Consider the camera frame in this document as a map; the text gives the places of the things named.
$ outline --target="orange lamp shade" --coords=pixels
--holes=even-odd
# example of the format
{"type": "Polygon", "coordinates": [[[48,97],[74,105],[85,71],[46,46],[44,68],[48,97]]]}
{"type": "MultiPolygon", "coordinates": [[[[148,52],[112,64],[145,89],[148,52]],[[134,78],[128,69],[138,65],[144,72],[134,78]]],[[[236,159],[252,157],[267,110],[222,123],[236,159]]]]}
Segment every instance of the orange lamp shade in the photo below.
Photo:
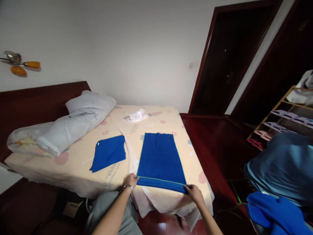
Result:
{"type": "Polygon", "coordinates": [[[27,67],[34,68],[34,69],[40,68],[40,62],[37,62],[37,61],[28,61],[23,64],[27,67]]]}
{"type": "Polygon", "coordinates": [[[22,76],[26,76],[27,75],[25,69],[23,69],[23,68],[21,68],[19,66],[12,66],[11,67],[11,72],[13,74],[18,74],[18,75],[22,75],[22,76]]]}

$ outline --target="wall lamp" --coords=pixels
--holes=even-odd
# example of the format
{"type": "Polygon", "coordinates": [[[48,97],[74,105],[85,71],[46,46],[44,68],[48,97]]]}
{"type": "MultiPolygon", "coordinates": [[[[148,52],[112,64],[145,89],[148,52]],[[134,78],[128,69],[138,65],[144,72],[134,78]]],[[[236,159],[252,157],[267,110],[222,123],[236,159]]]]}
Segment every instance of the wall lamp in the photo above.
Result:
{"type": "Polygon", "coordinates": [[[27,75],[25,69],[23,69],[21,65],[29,67],[29,68],[34,68],[34,69],[40,68],[40,63],[37,61],[28,61],[28,62],[22,63],[22,56],[18,53],[5,51],[4,55],[6,58],[0,58],[0,59],[12,65],[11,72],[15,75],[21,75],[21,76],[27,75]]]}

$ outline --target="blue cloth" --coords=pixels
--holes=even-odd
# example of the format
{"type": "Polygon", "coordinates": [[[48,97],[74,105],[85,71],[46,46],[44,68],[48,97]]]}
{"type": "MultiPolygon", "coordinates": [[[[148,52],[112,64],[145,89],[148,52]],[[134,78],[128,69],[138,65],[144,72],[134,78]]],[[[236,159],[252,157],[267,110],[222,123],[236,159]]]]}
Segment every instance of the blue cloth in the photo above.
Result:
{"type": "Polygon", "coordinates": [[[92,173],[102,170],[114,163],[126,159],[124,150],[125,138],[123,135],[99,140],[96,144],[94,161],[90,170],[92,173]]]}
{"type": "Polygon", "coordinates": [[[244,167],[258,191],[288,198],[298,206],[313,206],[313,140],[295,133],[279,133],[267,148],[244,167]]]}
{"type": "Polygon", "coordinates": [[[301,210],[284,197],[276,199],[261,192],[249,194],[247,211],[255,223],[272,228],[271,235],[312,235],[301,210]]]}
{"type": "Polygon", "coordinates": [[[145,133],[138,185],[187,193],[185,175],[172,134],[145,133]]]}

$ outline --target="hand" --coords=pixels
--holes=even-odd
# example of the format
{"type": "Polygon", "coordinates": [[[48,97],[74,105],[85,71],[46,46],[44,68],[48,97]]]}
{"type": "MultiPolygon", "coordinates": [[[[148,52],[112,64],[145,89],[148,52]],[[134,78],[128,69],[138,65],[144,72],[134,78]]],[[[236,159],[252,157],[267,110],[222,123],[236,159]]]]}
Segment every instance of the hand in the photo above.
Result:
{"type": "Polygon", "coordinates": [[[137,185],[138,180],[139,180],[139,177],[136,178],[136,175],[134,173],[131,173],[128,176],[126,184],[130,184],[131,186],[133,186],[133,189],[134,189],[137,185]]]}
{"type": "Polygon", "coordinates": [[[187,190],[189,196],[197,204],[197,206],[202,204],[202,203],[205,204],[202,192],[198,188],[198,186],[196,186],[194,184],[190,184],[189,187],[187,185],[184,185],[184,188],[187,190]]]}

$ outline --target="door frame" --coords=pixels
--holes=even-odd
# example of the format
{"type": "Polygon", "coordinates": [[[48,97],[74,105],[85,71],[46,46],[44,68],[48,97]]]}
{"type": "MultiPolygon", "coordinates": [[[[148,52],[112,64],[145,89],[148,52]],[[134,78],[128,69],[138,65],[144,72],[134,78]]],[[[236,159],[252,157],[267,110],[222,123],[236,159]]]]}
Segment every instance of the door frame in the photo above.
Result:
{"type": "Polygon", "coordinates": [[[271,45],[267,49],[267,51],[266,51],[265,55],[263,56],[259,66],[257,67],[257,69],[255,70],[253,76],[251,77],[247,87],[245,88],[244,92],[242,93],[240,99],[238,100],[234,110],[231,112],[230,117],[232,119],[235,119],[236,121],[241,122],[241,120],[242,120],[241,109],[242,109],[242,107],[245,106],[246,100],[248,99],[248,97],[247,97],[248,91],[250,89],[253,89],[253,90],[256,89],[254,87],[254,82],[257,79],[257,77],[259,76],[259,73],[262,71],[263,66],[267,62],[267,59],[270,56],[271,52],[277,46],[277,43],[279,42],[280,37],[281,37],[282,33],[284,32],[285,28],[287,27],[289,21],[293,17],[293,14],[296,11],[299,2],[300,2],[300,0],[295,0],[295,2],[293,3],[292,7],[290,8],[290,10],[289,10],[287,16],[285,17],[282,25],[280,26],[278,32],[276,33],[276,35],[275,35],[271,45]]]}
{"type": "Polygon", "coordinates": [[[195,102],[195,97],[196,97],[196,93],[198,90],[198,86],[199,86],[200,78],[202,75],[203,67],[204,67],[206,58],[208,56],[208,50],[209,50],[209,46],[210,46],[210,42],[211,42],[212,33],[213,33],[213,30],[215,27],[217,15],[219,13],[222,13],[222,12],[254,9],[254,8],[266,7],[266,6],[274,6],[274,10],[273,10],[272,14],[270,15],[269,19],[265,23],[266,27],[263,27],[262,33],[260,34],[260,37],[258,38],[258,41],[257,41],[252,53],[249,55],[247,62],[243,65],[243,70],[242,70],[242,74],[241,74],[241,80],[242,80],[242,78],[245,75],[246,71],[248,70],[256,52],[258,51],[258,49],[260,47],[260,44],[261,44],[264,36],[266,35],[268,28],[270,27],[274,17],[276,16],[276,13],[277,13],[282,1],[283,0],[260,0],[260,1],[238,3],[238,4],[232,4],[232,5],[220,6],[220,7],[214,8],[214,12],[213,12],[212,20],[211,20],[211,25],[210,25],[208,37],[207,37],[207,40],[206,40],[206,43],[204,46],[204,51],[203,51],[203,55],[202,55],[202,59],[201,59],[201,64],[200,64],[195,88],[193,90],[193,95],[192,95],[190,106],[189,106],[189,111],[188,111],[189,117],[195,117],[195,116],[212,117],[212,116],[216,116],[216,115],[196,115],[196,114],[192,114],[191,111],[192,111],[192,108],[193,108],[193,105],[195,102]]]}

